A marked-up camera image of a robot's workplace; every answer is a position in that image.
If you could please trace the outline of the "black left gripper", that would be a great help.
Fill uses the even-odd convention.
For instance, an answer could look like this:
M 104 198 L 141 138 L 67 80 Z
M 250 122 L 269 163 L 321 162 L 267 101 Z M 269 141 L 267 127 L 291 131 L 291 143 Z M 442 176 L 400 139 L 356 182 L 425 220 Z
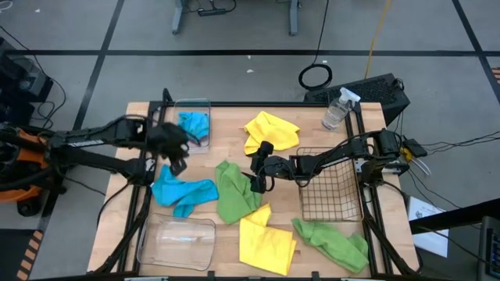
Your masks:
M 173 176 L 179 176 L 187 168 L 184 158 L 188 157 L 188 147 L 201 146 L 199 138 L 173 123 L 152 127 L 146 133 L 146 150 L 170 159 Z

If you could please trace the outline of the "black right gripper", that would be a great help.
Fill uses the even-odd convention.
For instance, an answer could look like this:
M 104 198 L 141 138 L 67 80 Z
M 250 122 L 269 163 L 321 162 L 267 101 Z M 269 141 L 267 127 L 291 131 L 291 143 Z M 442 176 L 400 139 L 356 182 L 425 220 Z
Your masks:
M 250 169 L 254 175 L 242 173 L 250 179 L 251 191 L 264 194 L 275 187 L 275 179 L 293 180 L 295 168 L 290 159 L 272 156 L 274 146 L 263 141 L 257 152 L 252 156 Z

